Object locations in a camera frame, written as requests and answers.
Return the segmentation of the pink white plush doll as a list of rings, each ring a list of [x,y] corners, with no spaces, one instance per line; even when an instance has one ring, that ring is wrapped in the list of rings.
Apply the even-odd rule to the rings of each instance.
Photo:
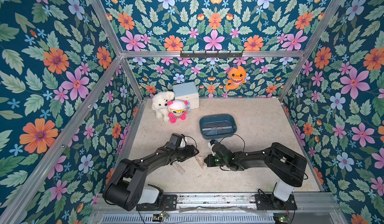
[[[183,100],[173,100],[167,103],[168,117],[172,124],[176,123],[177,119],[185,120],[188,110],[188,102]]]

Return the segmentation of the black wall hook rail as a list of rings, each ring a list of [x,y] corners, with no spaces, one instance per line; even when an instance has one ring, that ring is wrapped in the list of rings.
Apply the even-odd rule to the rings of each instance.
[[[181,58],[240,58],[243,57],[242,51],[185,51],[180,52]]]

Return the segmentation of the white blue storage box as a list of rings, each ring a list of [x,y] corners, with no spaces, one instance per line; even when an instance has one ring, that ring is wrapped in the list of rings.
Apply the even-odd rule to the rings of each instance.
[[[176,84],[173,86],[175,99],[187,101],[190,109],[200,106],[198,89],[194,82]]]

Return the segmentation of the teal plastic storage box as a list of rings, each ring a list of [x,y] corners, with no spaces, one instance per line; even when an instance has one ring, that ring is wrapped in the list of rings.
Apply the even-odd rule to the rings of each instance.
[[[204,139],[219,139],[237,132],[235,119],[229,114],[204,116],[199,120],[200,132]]]

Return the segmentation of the white fluffy plush dog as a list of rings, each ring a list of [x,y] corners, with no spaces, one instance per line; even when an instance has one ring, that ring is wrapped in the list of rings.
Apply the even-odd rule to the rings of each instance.
[[[172,91],[159,92],[152,98],[152,110],[156,114],[156,118],[169,121],[168,102],[173,101],[175,94]]]

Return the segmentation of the pink small triangle square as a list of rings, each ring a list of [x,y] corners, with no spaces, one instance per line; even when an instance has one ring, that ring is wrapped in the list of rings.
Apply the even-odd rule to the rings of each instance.
[[[196,161],[198,162],[199,166],[201,167],[201,169],[203,170],[204,169],[204,166],[205,166],[205,163],[204,163],[204,158],[200,155],[196,155],[195,156],[195,159]]]

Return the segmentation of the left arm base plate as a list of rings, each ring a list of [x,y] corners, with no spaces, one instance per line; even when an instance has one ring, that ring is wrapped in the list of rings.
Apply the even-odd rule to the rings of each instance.
[[[138,204],[137,211],[175,211],[177,209],[177,195],[160,195],[154,204]]]

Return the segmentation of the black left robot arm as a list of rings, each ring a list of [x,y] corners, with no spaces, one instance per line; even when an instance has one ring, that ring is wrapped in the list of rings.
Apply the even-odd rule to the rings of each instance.
[[[163,166],[183,162],[197,154],[199,150],[193,145],[174,150],[162,146],[144,158],[123,159],[106,185],[103,199],[109,204],[131,211],[139,203],[149,174]]]

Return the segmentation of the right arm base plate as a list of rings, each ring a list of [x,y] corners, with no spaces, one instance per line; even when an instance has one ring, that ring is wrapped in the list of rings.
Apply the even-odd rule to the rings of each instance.
[[[256,207],[260,211],[296,211],[298,209],[293,194],[285,202],[272,194],[255,194]]]

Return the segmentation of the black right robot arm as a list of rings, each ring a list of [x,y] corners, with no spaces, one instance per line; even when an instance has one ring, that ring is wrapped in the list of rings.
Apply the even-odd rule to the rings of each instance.
[[[281,202],[287,202],[294,189],[300,188],[308,178],[307,160],[278,142],[253,152],[232,152],[216,140],[211,140],[209,146],[212,153],[204,159],[207,167],[225,167],[233,172],[253,168],[270,169],[280,179],[274,187],[273,198]]]

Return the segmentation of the orange shark plush toy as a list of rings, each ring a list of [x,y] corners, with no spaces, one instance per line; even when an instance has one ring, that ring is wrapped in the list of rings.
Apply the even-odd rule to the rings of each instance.
[[[228,72],[228,82],[225,86],[226,90],[235,90],[246,81],[246,71],[242,66],[231,67]]]

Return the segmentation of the clear protractor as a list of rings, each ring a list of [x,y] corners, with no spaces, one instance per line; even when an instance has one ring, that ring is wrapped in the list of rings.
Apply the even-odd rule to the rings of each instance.
[[[207,135],[221,135],[222,134],[222,128],[221,127],[213,127],[210,128],[207,132]]]

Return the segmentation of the clear short ruler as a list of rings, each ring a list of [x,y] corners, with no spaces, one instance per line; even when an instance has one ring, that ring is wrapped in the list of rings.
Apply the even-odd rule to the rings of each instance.
[[[173,168],[180,174],[180,175],[184,175],[185,174],[185,170],[178,164],[178,163],[173,163]]]

